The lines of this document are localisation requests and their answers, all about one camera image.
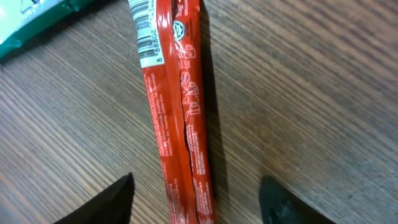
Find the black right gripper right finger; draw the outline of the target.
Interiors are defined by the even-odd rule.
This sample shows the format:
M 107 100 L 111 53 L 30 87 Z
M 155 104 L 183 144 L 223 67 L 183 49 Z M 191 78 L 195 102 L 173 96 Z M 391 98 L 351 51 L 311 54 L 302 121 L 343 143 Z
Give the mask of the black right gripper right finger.
M 271 176 L 261 179 L 259 204 L 263 224 L 335 224 Z

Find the red stick sachet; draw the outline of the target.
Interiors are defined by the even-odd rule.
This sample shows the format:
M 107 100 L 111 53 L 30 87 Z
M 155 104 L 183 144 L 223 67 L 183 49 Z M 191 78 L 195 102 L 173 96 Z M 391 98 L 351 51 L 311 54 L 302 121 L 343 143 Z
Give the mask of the red stick sachet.
M 172 223 L 214 223 L 199 0 L 129 0 Z

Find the green 3M glove package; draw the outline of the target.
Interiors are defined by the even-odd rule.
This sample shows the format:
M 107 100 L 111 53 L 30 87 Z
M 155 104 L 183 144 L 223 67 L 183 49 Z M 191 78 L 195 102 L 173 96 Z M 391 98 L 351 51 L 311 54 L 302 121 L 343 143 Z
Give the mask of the green 3M glove package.
M 93 0 L 1 0 L 1 57 Z

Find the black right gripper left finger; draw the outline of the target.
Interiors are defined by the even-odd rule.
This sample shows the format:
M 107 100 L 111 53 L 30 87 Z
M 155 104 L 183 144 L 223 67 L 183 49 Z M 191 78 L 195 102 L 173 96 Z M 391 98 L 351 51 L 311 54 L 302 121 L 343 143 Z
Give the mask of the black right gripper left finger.
M 134 193 L 130 172 L 54 224 L 129 224 Z

